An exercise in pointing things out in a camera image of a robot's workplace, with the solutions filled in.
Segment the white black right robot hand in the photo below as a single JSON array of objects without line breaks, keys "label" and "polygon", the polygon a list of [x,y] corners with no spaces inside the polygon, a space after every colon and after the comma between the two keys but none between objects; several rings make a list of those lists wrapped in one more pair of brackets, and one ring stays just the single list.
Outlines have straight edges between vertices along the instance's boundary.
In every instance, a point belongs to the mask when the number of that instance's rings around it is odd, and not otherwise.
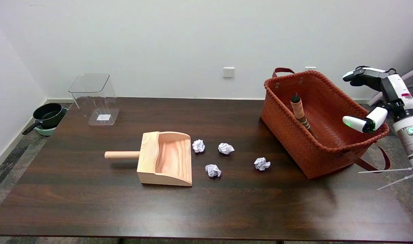
[{"label": "white black right robot hand", "polygon": [[374,108],[364,119],[344,116],[342,121],[348,127],[360,133],[374,133],[384,124],[388,111],[392,112],[394,121],[402,127],[413,126],[413,97],[397,73],[359,66],[347,72],[343,80],[352,86],[366,85],[379,91],[385,101],[383,106]]}]

